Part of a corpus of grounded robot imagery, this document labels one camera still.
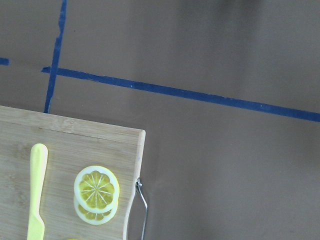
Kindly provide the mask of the lemon slice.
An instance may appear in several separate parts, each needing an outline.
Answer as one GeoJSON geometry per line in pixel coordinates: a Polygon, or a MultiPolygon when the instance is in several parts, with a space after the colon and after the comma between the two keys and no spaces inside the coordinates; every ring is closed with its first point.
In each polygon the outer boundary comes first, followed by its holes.
{"type": "Polygon", "coordinates": [[[120,185],[108,168],[92,165],[82,169],[74,180],[74,196],[88,212],[102,214],[115,207],[120,185]]]}
{"type": "Polygon", "coordinates": [[[102,225],[109,222],[117,213],[118,210],[118,202],[114,205],[114,207],[107,212],[104,213],[92,213],[88,210],[85,210],[77,201],[76,197],[73,197],[73,206],[78,217],[84,222],[90,225],[102,225]]]}

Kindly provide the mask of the bamboo cutting board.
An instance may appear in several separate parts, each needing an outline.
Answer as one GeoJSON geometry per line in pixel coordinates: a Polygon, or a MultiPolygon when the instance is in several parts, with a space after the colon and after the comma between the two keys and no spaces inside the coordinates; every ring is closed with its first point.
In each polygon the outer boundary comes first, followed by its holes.
{"type": "Polygon", "coordinates": [[[48,113],[0,108],[0,237],[25,240],[30,205],[30,151],[48,149],[40,216],[46,240],[125,240],[140,176],[146,133],[48,113]],[[74,181],[88,166],[103,166],[120,186],[115,216],[92,225],[76,214],[74,181]]]}

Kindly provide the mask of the lower lemon slice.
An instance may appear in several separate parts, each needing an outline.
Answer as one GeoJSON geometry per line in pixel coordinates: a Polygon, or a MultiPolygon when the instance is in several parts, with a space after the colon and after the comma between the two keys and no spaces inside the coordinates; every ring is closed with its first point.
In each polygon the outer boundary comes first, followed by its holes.
{"type": "Polygon", "coordinates": [[[117,213],[118,210],[118,202],[114,205],[114,207],[107,212],[104,213],[92,213],[88,210],[85,210],[77,201],[76,197],[73,197],[73,206],[78,217],[84,222],[90,225],[102,225],[109,222],[117,213]]]}

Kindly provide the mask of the yellow plastic knife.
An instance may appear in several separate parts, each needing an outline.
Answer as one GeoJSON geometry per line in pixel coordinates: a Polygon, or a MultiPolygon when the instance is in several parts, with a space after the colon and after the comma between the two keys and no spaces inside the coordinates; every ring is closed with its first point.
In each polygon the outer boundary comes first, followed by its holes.
{"type": "Polygon", "coordinates": [[[45,224],[40,216],[40,204],[48,161],[48,148],[37,143],[30,151],[30,195],[27,240],[42,240],[45,224]]]}

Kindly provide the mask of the upper lemon slice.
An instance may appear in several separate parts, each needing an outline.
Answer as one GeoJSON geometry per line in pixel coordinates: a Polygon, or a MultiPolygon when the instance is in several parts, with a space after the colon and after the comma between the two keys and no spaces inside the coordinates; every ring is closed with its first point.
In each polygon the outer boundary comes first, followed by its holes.
{"type": "Polygon", "coordinates": [[[82,169],[74,180],[74,196],[88,212],[102,214],[115,207],[120,185],[108,168],[92,165],[82,169]]]}

